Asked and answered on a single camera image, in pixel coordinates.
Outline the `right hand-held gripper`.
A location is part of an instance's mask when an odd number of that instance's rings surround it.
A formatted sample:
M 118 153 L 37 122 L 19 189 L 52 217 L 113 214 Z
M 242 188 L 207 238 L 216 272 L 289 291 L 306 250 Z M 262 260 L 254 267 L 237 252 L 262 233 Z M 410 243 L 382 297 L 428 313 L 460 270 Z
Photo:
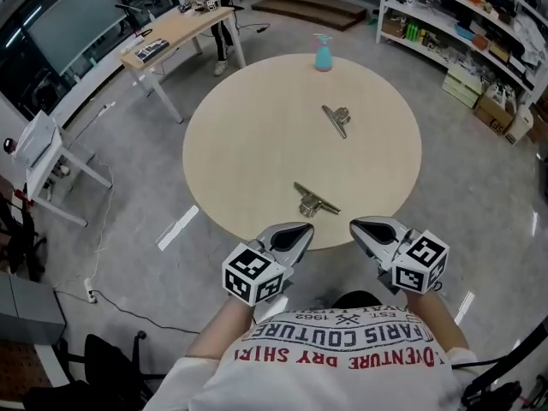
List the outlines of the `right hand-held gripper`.
M 369 258 L 379 262 L 379 277 L 394 294 L 400 289 L 423 295 L 444 274 L 450 247 L 429 230 L 420 232 L 393 217 L 358 217 L 350 234 Z M 394 247 L 386 249 L 396 241 Z

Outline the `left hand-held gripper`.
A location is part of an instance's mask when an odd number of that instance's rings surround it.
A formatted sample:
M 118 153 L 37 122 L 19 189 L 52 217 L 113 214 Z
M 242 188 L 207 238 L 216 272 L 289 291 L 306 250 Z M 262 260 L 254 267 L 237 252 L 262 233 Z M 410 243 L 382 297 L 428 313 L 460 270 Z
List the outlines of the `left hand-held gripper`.
M 272 225 L 258 239 L 240 243 L 222 263 L 223 288 L 250 307 L 283 292 L 314 236 L 310 223 Z

